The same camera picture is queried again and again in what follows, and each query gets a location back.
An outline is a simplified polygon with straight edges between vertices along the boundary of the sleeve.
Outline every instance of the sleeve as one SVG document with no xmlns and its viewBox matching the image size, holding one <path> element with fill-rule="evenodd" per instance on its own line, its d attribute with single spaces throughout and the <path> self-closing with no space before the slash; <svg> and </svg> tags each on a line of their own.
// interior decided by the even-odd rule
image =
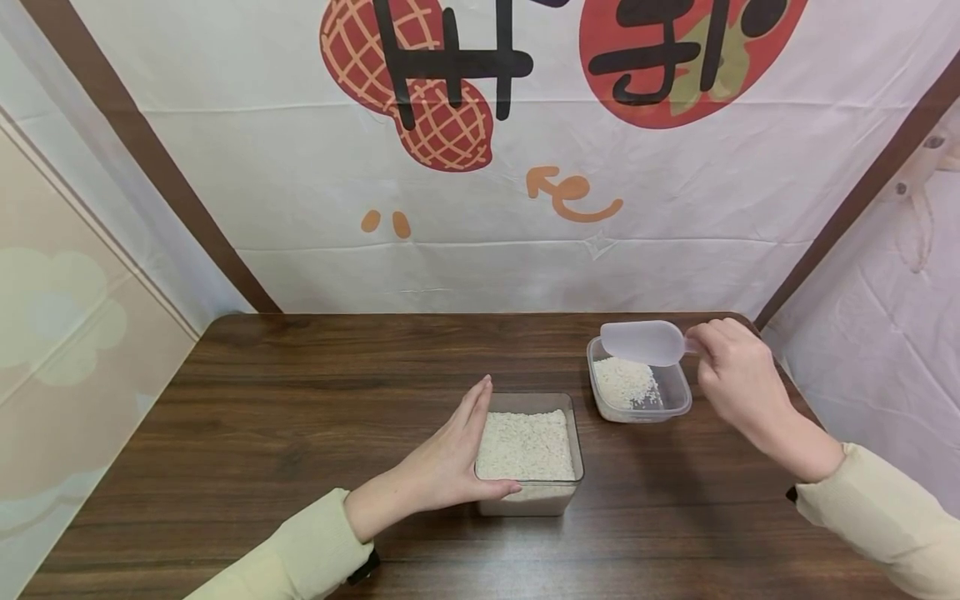
<svg viewBox="0 0 960 600">
<path fill-rule="evenodd" d="M 870 450 L 844 444 L 828 479 L 797 486 L 797 508 L 923 600 L 960 600 L 960 521 Z"/>
<path fill-rule="evenodd" d="M 357 541 L 344 499 L 334 490 L 290 517 L 247 556 L 187 596 L 187 600 L 311 600 L 340 586 L 370 556 Z"/>
</svg>

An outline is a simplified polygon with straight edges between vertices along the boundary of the orange symbol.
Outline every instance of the orange symbol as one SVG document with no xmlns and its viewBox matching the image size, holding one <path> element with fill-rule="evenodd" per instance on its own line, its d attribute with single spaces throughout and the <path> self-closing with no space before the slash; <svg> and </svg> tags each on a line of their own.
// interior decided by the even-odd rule
<svg viewBox="0 0 960 600">
<path fill-rule="evenodd" d="M 567 221 L 574 223 L 596 223 L 603 221 L 615 215 L 620 208 L 623 208 L 623 201 L 617 198 L 610 206 L 607 206 L 600 212 L 577 212 L 564 204 L 567 201 L 580 200 L 590 192 L 590 182 L 587 178 L 579 175 L 568 177 L 557 183 L 552 183 L 548 178 L 556 177 L 560 174 L 560 168 L 554 166 L 534 167 L 527 171 L 527 195 L 530 198 L 536 198 L 540 192 L 546 192 L 553 198 L 553 209 Z"/>
<path fill-rule="evenodd" d="M 366 215 L 364 215 L 363 221 L 360 222 L 360 229 L 364 230 L 366 233 L 373 233 L 376 231 L 376 228 L 380 227 L 380 211 L 371 210 Z M 410 237 L 410 221 L 407 220 L 407 215 L 403 214 L 399 210 L 394 212 L 394 232 L 396 237 L 401 240 L 405 240 Z"/>
</svg>

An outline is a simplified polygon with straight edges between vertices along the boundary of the orange arrow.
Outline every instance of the orange arrow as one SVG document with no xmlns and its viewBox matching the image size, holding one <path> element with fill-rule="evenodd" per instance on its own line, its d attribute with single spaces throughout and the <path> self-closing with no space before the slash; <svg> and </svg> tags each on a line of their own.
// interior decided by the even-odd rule
<svg viewBox="0 0 960 600">
<path fill-rule="evenodd" d="M 623 200 L 617 198 L 610 206 L 599 212 L 583 213 L 569 208 L 564 202 L 580 200 L 590 192 L 590 182 L 579 175 L 568 177 L 554 184 L 551 177 L 560 174 L 560 168 L 553 165 L 534 167 L 527 171 L 527 195 L 536 198 L 540 192 L 546 192 L 553 199 L 553 209 L 567 221 L 574 223 L 596 223 L 615 215 L 623 207 Z"/>
</svg>

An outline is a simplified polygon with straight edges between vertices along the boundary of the wrist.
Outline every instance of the wrist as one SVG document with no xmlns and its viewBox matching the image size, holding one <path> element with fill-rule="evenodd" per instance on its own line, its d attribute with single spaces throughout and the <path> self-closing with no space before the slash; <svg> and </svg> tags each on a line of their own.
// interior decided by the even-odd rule
<svg viewBox="0 0 960 600">
<path fill-rule="evenodd" d="M 403 477 L 395 469 L 381 473 L 351 492 L 344 501 L 347 521 L 361 543 L 416 511 Z"/>
<path fill-rule="evenodd" d="M 840 468 L 843 446 L 812 420 L 793 411 L 757 448 L 802 483 L 819 483 Z"/>
</svg>

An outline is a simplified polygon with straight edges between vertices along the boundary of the black watch strap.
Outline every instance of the black watch strap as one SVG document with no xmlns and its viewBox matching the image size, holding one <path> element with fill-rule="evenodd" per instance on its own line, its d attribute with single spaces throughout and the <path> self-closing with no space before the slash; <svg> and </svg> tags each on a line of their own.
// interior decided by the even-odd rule
<svg viewBox="0 0 960 600">
<path fill-rule="evenodd" d="M 353 574 L 347 577 L 347 583 L 356 586 L 363 580 L 371 576 L 371 574 L 380 566 L 380 555 L 376 553 L 376 548 L 373 549 L 373 552 L 370 553 L 370 557 L 367 559 L 363 566 L 353 571 Z"/>
</svg>

